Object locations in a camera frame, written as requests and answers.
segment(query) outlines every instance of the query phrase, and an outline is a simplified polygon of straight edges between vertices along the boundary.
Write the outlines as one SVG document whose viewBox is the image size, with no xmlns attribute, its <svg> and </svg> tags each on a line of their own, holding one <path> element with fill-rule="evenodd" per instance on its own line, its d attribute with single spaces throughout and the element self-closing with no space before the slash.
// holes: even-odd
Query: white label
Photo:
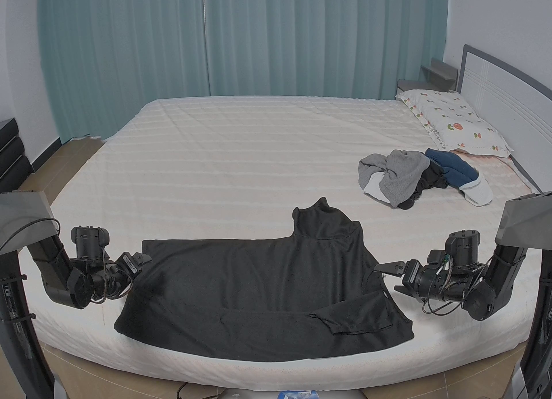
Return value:
<svg viewBox="0 0 552 399">
<path fill-rule="evenodd" d="M 416 278 L 416 274 L 418 273 L 419 269 L 419 261 L 416 263 L 416 267 L 414 267 L 414 271 L 412 272 L 412 276 L 409 279 L 409 283 L 412 284 L 414 282 L 414 278 Z"/>
<path fill-rule="evenodd" d="M 127 263 L 127 266 L 130 267 L 130 270 L 133 272 L 133 273 L 138 273 L 138 269 L 136 269 L 136 267 L 134 267 L 134 264 L 132 264 L 132 262 L 130 261 L 130 259 L 128 258 L 128 256 L 126 255 L 123 255 L 122 256 L 122 259 L 125 263 Z"/>
</svg>

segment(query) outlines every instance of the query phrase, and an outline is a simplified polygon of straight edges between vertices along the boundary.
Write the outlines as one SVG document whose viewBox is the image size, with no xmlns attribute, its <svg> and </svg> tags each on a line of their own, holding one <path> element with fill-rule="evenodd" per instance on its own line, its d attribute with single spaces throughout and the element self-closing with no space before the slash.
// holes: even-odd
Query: tiled floor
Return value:
<svg viewBox="0 0 552 399">
<path fill-rule="evenodd" d="M 40 170 L 24 182 L 23 190 L 44 190 L 52 202 L 61 189 L 101 146 L 98 139 L 74 140 L 63 145 Z M 363 390 L 369 399 L 499 399 L 506 388 L 524 344 L 492 358 L 421 379 Z M 113 370 L 77 358 L 50 346 L 44 353 L 53 371 L 59 374 L 72 399 L 172 399 L 179 382 L 153 379 Z M 24 394 L 0 351 L 0 396 L 23 399 Z M 183 399 L 199 399 L 221 392 L 217 387 L 187 385 Z"/>
</svg>

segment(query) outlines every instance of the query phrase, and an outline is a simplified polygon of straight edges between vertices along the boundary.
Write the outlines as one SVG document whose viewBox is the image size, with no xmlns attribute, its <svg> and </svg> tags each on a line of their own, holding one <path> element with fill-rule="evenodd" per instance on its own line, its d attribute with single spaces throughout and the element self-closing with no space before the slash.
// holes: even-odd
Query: black pole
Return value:
<svg viewBox="0 0 552 399">
<path fill-rule="evenodd" d="M 539 292 L 521 371 L 529 399 L 550 391 L 552 365 L 552 251 L 543 250 Z"/>
<path fill-rule="evenodd" d="M 27 399 L 53 399 L 53 374 L 32 326 L 17 251 L 0 255 L 0 344 Z"/>
</svg>

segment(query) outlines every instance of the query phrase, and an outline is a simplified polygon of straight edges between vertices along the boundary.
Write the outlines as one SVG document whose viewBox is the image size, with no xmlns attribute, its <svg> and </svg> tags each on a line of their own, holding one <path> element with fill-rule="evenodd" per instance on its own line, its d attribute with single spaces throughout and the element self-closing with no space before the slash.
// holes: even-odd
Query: clothing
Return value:
<svg viewBox="0 0 552 399">
<path fill-rule="evenodd" d="M 413 338 L 362 226 L 323 197 L 278 239 L 143 241 L 115 329 L 210 358 L 287 361 L 375 352 Z"/>
<path fill-rule="evenodd" d="M 399 209 L 410 209 L 416 200 L 422 196 L 422 190 L 431 188 L 445 189 L 448 186 L 443 168 L 433 160 L 431 160 L 430 166 L 422 172 L 422 176 L 419 178 L 416 190 L 411 197 L 398 205 Z"/>
<path fill-rule="evenodd" d="M 386 202 L 389 204 L 389 199 L 385 195 L 383 195 L 383 192 L 379 187 L 379 184 L 382 181 L 384 175 L 385 172 L 374 172 L 370 176 L 370 181 L 364 188 L 364 193 L 373 196 L 381 202 Z"/>
<path fill-rule="evenodd" d="M 417 151 L 395 149 L 388 156 L 371 154 L 358 163 L 358 184 L 362 189 L 375 172 L 384 172 L 379 187 L 392 207 L 410 198 L 422 172 L 430 165 L 430 160 Z"/>
<path fill-rule="evenodd" d="M 426 155 L 441 165 L 446 180 L 451 186 L 460 189 L 464 197 L 474 206 L 484 206 L 493 199 L 487 180 L 453 152 L 426 150 Z"/>
</svg>

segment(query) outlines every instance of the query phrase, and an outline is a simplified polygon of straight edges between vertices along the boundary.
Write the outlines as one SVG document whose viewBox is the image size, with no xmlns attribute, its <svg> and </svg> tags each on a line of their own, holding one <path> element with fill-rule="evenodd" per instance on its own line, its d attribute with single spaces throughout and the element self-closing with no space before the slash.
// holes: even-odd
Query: pillowcase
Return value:
<svg viewBox="0 0 552 399">
<path fill-rule="evenodd" d="M 397 94 L 416 115 L 441 151 L 509 157 L 511 148 L 502 135 L 458 92 L 411 89 Z"/>
</svg>

